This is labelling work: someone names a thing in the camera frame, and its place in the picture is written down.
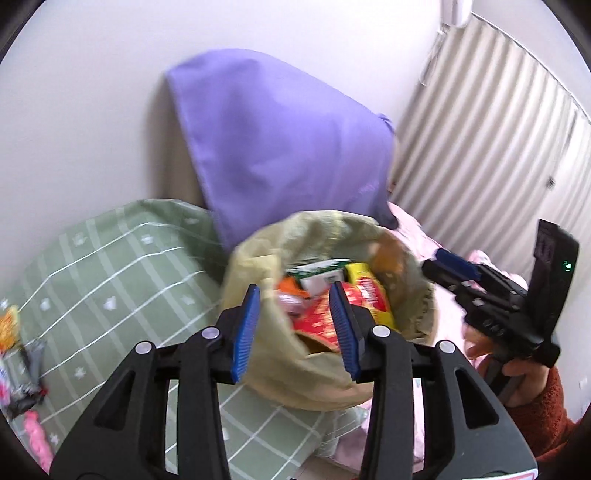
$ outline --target orange sleeve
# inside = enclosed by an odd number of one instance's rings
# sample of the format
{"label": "orange sleeve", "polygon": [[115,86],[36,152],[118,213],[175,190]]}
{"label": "orange sleeve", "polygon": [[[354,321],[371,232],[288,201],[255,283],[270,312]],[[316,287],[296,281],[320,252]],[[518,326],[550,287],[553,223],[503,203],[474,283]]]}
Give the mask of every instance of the orange sleeve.
{"label": "orange sleeve", "polygon": [[533,402],[507,411],[539,462],[553,458],[575,427],[564,409],[564,393],[556,367],[550,369],[546,388]]}

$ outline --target red snack package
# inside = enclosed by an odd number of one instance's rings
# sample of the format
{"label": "red snack package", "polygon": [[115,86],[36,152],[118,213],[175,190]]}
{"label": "red snack package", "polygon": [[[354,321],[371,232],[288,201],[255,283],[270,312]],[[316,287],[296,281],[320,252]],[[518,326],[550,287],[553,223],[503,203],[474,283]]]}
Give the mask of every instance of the red snack package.
{"label": "red snack package", "polygon": [[[351,283],[343,283],[345,294],[353,305],[368,307],[360,290]],[[294,330],[310,353],[340,352],[335,326],[330,315],[329,292],[314,300],[306,311],[294,321]]]}

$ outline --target human hand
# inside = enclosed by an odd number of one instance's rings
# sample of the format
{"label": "human hand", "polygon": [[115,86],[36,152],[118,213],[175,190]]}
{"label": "human hand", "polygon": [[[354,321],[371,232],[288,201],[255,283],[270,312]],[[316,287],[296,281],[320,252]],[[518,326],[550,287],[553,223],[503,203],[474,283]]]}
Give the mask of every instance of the human hand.
{"label": "human hand", "polygon": [[[492,359],[491,353],[495,346],[494,342],[470,326],[466,326],[464,339],[466,341],[466,356],[470,360],[487,355],[480,365],[478,365],[478,373],[484,377]],[[521,382],[511,398],[505,403],[505,406],[507,407],[519,407],[532,402],[544,391],[550,369],[545,365],[534,362],[533,360],[516,358],[506,363],[503,366],[502,372],[507,377],[525,375],[523,382]]]}

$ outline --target yellow package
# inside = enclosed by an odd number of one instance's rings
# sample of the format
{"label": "yellow package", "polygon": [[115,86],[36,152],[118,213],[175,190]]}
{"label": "yellow package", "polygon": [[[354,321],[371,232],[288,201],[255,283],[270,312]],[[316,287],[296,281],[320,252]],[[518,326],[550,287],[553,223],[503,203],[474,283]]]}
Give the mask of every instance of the yellow package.
{"label": "yellow package", "polygon": [[382,284],[374,277],[365,263],[350,263],[345,266],[348,281],[361,291],[375,323],[395,329],[394,316],[390,311],[388,297]]}

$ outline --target beige plastic bag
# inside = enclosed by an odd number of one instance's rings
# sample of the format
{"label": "beige plastic bag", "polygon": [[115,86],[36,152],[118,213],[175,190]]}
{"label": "beige plastic bag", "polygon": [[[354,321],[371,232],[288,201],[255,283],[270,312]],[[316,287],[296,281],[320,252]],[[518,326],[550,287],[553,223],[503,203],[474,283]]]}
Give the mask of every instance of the beige plastic bag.
{"label": "beige plastic bag", "polygon": [[293,331],[275,287],[287,268],[331,258],[369,264],[384,285],[397,329],[430,344],[436,324],[433,288],[405,246],[376,222],[352,213],[301,212],[259,230],[233,252],[222,307],[240,305],[250,283],[261,289],[261,315],[245,382],[262,396],[306,410],[341,410],[371,398],[373,384],[357,384],[339,354],[310,354]]}

